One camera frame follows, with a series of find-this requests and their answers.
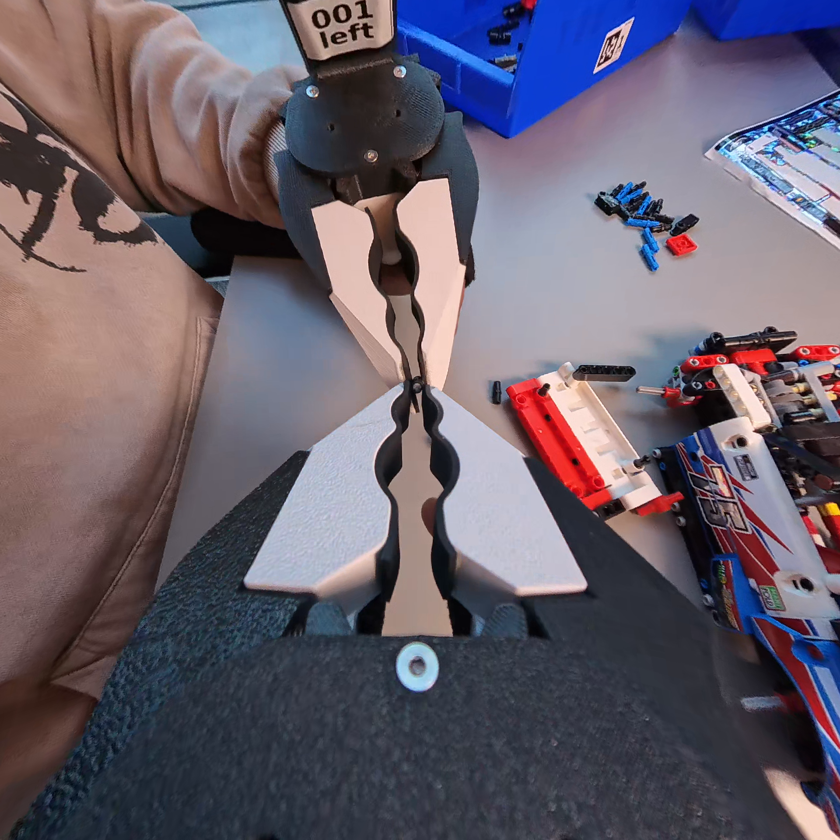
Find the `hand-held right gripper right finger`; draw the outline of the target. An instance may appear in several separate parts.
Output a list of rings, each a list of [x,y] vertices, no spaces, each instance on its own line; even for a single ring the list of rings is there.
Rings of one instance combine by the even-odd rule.
[[[534,597],[577,595],[585,576],[527,458],[438,388],[422,392],[429,467],[440,484],[432,546],[441,595],[487,624]]]

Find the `plain blue bin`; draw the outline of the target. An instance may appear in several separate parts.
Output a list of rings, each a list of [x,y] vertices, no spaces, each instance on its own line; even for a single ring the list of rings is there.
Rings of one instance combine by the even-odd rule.
[[[691,6],[718,40],[839,26],[839,1],[692,1]]]

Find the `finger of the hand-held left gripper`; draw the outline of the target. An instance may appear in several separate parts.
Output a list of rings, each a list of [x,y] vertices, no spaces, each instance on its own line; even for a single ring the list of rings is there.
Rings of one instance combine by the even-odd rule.
[[[395,233],[413,270],[419,367],[427,385],[443,389],[466,280],[446,177],[415,184],[395,205]]]
[[[411,374],[393,334],[396,315],[391,298],[412,292],[396,243],[396,204],[396,200],[334,201],[312,210],[330,300],[389,386]]]

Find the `instruction booklet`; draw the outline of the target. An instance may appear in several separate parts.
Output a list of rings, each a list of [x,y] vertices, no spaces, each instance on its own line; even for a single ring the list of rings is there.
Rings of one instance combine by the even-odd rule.
[[[720,139],[705,154],[839,248],[839,92]]]

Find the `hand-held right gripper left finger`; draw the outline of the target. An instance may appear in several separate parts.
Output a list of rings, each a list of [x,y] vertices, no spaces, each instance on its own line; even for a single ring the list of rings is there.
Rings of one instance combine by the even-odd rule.
[[[357,634],[382,635],[401,555],[391,483],[413,401],[412,384],[399,384],[309,449],[246,589],[332,603]]]

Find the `blue bin with white tag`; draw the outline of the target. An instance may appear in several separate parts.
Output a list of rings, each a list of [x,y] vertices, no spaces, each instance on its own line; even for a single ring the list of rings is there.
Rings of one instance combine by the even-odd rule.
[[[400,1],[398,49],[511,138],[672,36],[689,1]]]

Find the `pile of blue black pins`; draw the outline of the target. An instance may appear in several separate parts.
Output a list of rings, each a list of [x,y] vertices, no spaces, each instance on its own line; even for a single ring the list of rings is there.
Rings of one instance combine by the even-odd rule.
[[[653,198],[647,183],[619,184],[611,191],[598,192],[593,200],[595,208],[607,217],[616,217],[625,227],[637,231],[638,253],[650,272],[659,268],[658,236],[669,234],[676,220],[663,211],[663,200]]]

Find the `red and white lego panel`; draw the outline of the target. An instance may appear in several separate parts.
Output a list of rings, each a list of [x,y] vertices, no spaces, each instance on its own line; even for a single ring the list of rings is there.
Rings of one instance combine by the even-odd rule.
[[[599,518],[630,511],[639,517],[678,512],[684,496],[663,494],[592,388],[575,381],[572,363],[515,383],[507,396],[540,458],[571,493]]]

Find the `blue white red lego car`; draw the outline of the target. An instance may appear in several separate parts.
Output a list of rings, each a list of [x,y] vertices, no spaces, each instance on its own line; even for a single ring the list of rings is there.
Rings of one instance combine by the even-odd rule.
[[[655,450],[715,624],[750,637],[838,834],[838,342],[769,326],[712,332],[663,386],[698,428]]]

